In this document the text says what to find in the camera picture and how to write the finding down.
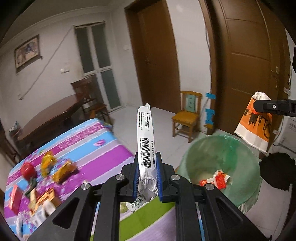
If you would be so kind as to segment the silver white barcode wrapper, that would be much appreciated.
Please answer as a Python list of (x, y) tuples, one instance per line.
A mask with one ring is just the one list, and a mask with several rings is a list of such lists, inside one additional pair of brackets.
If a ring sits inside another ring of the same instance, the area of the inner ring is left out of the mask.
[(137, 197), (126, 206), (135, 212), (158, 194), (156, 148), (151, 107), (148, 103), (137, 110), (137, 159), (139, 165), (139, 183)]

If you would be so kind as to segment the orange white paper bag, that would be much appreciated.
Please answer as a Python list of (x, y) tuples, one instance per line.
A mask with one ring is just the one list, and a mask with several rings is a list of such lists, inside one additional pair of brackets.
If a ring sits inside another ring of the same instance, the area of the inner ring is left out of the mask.
[(266, 154), (271, 131), (272, 114), (256, 111), (254, 108), (256, 100), (270, 100), (270, 98), (264, 92), (255, 92), (234, 133), (241, 137), (248, 145)]

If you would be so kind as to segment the red white cigarette box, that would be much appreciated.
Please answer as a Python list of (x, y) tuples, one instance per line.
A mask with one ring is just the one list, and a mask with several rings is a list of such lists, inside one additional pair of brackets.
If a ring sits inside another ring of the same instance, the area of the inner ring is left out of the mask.
[(206, 184), (213, 184), (219, 190), (225, 189), (227, 186), (232, 185), (232, 177), (223, 170), (217, 170), (213, 177), (199, 181), (200, 186), (205, 186)]

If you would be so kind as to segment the white appliance box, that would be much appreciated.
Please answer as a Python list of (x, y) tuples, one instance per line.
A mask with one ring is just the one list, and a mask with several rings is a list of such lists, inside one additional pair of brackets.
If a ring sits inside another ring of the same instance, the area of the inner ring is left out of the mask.
[(274, 141), (274, 145), (277, 147), (284, 147), (295, 153), (296, 137), (295, 137), (295, 117), (285, 116), (280, 126), (279, 135)]

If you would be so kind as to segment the colourful striped tablecloth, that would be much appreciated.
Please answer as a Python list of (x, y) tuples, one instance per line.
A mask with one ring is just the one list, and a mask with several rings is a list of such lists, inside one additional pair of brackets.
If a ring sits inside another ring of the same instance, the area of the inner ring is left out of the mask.
[[(52, 153), (57, 162), (54, 174), (66, 161), (75, 163), (78, 172), (62, 184), (56, 184), (51, 176), (41, 176), (41, 162), (45, 153)], [(4, 217), (13, 232), (16, 232), (15, 214), (9, 208), (13, 187), (28, 188), (28, 181), (21, 174), (23, 163), (34, 166), (37, 178), (37, 193), (53, 188), (61, 201), (65, 201), (82, 183), (104, 183), (120, 173), (121, 168), (133, 162), (133, 154), (97, 119), (87, 120), (43, 145), (18, 163), (9, 173), (6, 182)], [(120, 212), (120, 240), (175, 240), (176, 218), (173, 203), (151, 200), (135, 212), (124, 208)]]

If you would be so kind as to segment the black bag on floor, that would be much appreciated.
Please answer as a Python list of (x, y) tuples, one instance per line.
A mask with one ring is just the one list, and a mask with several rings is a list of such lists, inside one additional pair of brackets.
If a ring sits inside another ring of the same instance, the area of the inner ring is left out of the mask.
[(288, 191), (295, 182), (295, 159), (287, 153), (273, 153), (260, 162), (260, 175), (270, 186)]

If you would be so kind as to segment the small yellow wooden chair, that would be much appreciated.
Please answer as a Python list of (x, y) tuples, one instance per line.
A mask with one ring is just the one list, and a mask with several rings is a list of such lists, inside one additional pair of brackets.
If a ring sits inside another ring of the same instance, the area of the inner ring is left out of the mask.
[(176, 136), (176, 131), (188, 135), (188, 143), (193, 140), (194, 132), (199, 130), (201, 115), (201, 100), (203, 94), (195, 91), (180, 91), (181, 110), (175, 114), (172, 120), (172, 134)]

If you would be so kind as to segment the yellow snack wrapper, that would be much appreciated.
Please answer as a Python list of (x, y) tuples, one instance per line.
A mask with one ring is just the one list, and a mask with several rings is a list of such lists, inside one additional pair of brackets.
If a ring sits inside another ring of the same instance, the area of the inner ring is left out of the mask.
[(51, 169), (56, 164), (56, 161), (57, 159), (52, 152), (48, 151), (44, 154), (41, 162), (42, 177), (46, 177), (51, 172)]

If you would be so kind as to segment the dark wooden dining table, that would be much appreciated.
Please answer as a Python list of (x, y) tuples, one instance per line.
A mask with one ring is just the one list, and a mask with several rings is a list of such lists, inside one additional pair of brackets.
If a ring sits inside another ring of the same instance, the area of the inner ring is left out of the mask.
[(82, 94), (67, 96), (34, 116), (23, 128), (18, 136), (21, 147), (36, 146), (58, 132), (64, 122), (82, 107)]

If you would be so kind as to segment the brown cardboard box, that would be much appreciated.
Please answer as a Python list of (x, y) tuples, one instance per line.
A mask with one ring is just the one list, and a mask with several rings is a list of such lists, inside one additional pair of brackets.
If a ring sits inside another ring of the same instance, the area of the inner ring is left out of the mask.
[(29, 214), (30, 216), (33, 216), (35, 212), (37, 211), (38, 207), (42, 205), (45, 200), (53, 200), (55, 198), (55, 191), (54, 188), (50, 188), (47, 191), (45, 191), (43, 194), (37, 196), (36, 195), (36, 189), (34, 188), (30, 194), (29, 194)]

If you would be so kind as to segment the red apple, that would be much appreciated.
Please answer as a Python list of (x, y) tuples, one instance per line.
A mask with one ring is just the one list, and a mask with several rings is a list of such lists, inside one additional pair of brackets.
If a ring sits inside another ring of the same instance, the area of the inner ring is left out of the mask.
[(21, 175), (25, 180), (30, 181), (31, 178), (37, 177), (37, 172), (31, 163), (25, 162), (21, 166)]

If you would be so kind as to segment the red small box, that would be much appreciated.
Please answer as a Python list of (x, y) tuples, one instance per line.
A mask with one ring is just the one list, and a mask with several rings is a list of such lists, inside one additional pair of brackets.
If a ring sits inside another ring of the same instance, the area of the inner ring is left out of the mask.
[(11, 191), (8, 207), (15, 215), (17, 215), (19, 212), (22, 196), (23, 190), (20, 189), (18, 185), (14, 185)]

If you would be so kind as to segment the glass balcony door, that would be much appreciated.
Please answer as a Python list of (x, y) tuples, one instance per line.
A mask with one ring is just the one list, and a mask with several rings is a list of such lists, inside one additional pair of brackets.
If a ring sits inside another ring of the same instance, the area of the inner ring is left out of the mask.
[(105, 22), (74, 28), (83, 75), (95, 78), (100, 102), (113, 111), (121, 107), (107, 45)]

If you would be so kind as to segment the brown wooden door middle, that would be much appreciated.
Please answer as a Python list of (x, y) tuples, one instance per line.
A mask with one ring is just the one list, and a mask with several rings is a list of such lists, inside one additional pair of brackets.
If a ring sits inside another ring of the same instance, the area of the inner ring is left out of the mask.
[(177, 49), (166, 1), (134, 1), (125, 8), (143, 103), (181, 109)]

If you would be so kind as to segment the framed wall picture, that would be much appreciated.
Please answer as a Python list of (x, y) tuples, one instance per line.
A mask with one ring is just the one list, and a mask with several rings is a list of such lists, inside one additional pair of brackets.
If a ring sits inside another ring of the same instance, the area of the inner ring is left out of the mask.
[(14, 57), (16, 73), (19, 73), (36, 60), (41, 59), (39, 35), (36, 35), (19, 45), (14, 51)]

